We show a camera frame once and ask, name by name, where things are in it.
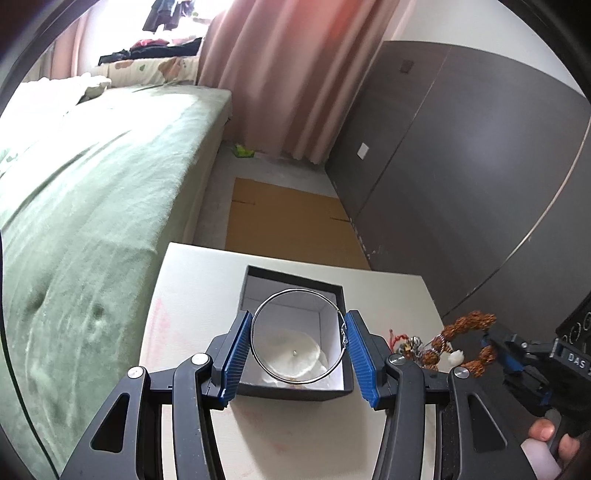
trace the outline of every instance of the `wall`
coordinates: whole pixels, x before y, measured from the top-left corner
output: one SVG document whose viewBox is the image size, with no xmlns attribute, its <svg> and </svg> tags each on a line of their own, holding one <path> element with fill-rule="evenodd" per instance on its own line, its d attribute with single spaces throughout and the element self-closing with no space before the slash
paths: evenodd
<svg viewBox="0 0 591 480">
<path fill-rule="evenodd" d="M 101 0 L 90 9 L 80 43 L 79 73 L 97 65 L 101 55 L 130 48 L 140 40 L 152 0 Z M 145 38 L 151 33 L 145 32 Z"/>
<path fill-rule="evenodd" d="M 154 0 L 100 0 L 89 12 L 86 31 L 80 45 L 79 72 L 88 72 L 99 57 L 122 49 L 129 49 L 145 38 L 164 38 L 174 41 L 190 35 L 204 36 L 207 24 L 182 18 L 172 31 L 145 32 L 142 30 Z M 195 11 L 200 18 L 213 19 L 226 9 L 232 0 L 197 0 Z"/>
<path fill-rule="evenodd" d="M 478 48 L 541 70 L 582 94 L 548 45 L 498 0 L 405 0 L 411 12 L 385 40 L 413 40 Z M 401 15 L 399 9 L 395 15 Z"/>
</svg>

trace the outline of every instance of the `white wall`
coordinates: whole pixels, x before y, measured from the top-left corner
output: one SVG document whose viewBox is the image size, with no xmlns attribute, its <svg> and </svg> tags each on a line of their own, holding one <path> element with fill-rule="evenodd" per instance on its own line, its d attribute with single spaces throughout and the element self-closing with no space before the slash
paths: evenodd
<svg viewBox="0 0 591 480">
<path fill-rule="evenodd" d="M 385 40 L 415 40 L 478 48 L 541 70 L 582 94 L 551 48 L 498 0 L 404 0 Z"/>
</svg>

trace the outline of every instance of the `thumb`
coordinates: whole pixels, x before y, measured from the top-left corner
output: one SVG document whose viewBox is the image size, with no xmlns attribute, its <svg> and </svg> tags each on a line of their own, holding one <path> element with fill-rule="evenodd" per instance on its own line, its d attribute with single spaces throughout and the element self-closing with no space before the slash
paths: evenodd
<svg viewBox="0 0 591 480">
<path fill-rule="evenodd" d="M 574 458 L 580 447 L 581 443 L 577 439 L 566 434 L 560 439 L 560 443 L 558 444 L 558 455 L 567 464 Z"/>
</svg>

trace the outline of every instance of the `white tassel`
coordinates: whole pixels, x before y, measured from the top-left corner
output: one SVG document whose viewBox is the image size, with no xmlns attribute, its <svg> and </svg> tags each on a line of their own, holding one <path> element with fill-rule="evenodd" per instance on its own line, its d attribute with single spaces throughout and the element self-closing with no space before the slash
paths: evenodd
<svg viewBox="0 0 591 480">
<path fill-rule="evenodd" d="M 462 352 L 461 350 L 454 350 L 452 353 L 449 354 L 447 361 L 452 366 L 452 368 L 461 365 L 462 363 L 464 363 L 464 352 Z"/>
</svg>

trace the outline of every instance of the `green object on floor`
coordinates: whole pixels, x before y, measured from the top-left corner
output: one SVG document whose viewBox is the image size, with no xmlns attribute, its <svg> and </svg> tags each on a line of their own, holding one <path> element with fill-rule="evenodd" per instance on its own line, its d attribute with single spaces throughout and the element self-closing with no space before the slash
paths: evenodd
<svg viewBox="0 0 591 480">
<path fill-rule="evenodd" d="M 254 150 L 247 150 L 246 148 L 244 148 L 243 145 L 240 145 L 238 143 L 234 145 L 232 151 L 234 152 L 234 155 L 236 155 L 238 158 L 252 158 L 255 156 Z"/>
</svg>

